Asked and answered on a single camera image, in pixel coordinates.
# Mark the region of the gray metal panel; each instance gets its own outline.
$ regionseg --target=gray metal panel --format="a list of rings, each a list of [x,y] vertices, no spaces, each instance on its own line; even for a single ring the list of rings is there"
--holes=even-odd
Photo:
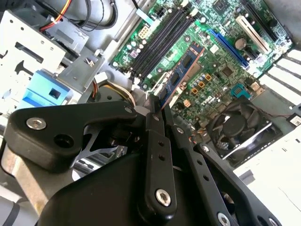
[[[13,202],[0,196],[0,225],[3,225],[13,209]]]

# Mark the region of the capacitor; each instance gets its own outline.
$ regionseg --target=capacitor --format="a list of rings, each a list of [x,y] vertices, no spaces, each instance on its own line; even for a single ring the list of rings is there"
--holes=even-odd
[[[206,23],[206,21],[207,21],[206,17],[202,16],[200,19],[201,24]]]
[[[244,56],[244,59],[245,59],[246,61],[250,61],[250,60],[251,60],[251,58],[250,58],[249,56],[247,56],[247,55]]]

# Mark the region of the black bracket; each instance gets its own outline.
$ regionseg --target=black bracket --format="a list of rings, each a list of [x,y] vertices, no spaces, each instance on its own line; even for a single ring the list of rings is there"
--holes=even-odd
[[[136,117],[123,101],[21,109],[11,114],[4,138],[15,154],[51,172],[63,172],[80,153],[87,125],[131,123]]]

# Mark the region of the motherboard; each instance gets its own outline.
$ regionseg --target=motherboard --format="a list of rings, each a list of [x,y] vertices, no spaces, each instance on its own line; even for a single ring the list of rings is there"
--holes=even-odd
[[[259,95],[256,79],[293,45],[262,0],[157,0],[147,16],[111,65],[138,78],[195,130],[232,100]],[[205,49],[196,61],[184,59],[192,43]],[[183,62],[186,71],[179,74]]]

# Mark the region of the chip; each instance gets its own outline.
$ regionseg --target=chip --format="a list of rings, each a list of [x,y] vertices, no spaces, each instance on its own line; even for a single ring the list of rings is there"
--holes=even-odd
[[[167,95],[167,89],[165,88],[160,95],[160,100],[164,100],[166,95]]]
[[[170,81],[171,81],[171,84],[174,86],[176,83],[177,83],[177,81],[179,80],[179,73],[178,72],[175,72],[174,74],[173,74],[173,76],[171,77],[171,79],[170,79]]]
[[[233,74],[233,71],[228,67],[226,66],[222,72],[224,73],[224,75],[226,75],[227,77],[231,76]]]
[[[213,4],[213,8],[219,15],[223,15],[229,7],[230,4],[227,2],[227,0],[217,0]]]
[[[183,66],[185,68],[190,67],[190,62],[191,62],[192,58],[191,56],[187,55],[184,59],[183,59]]]

